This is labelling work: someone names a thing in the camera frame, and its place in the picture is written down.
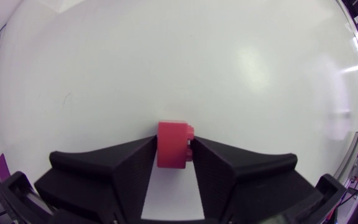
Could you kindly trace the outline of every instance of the red block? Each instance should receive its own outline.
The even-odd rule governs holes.
[[[184,121],[160,121],[157,138],[157,166],[184,169],[193,155],[188,141],[194,139],[194,128]]]

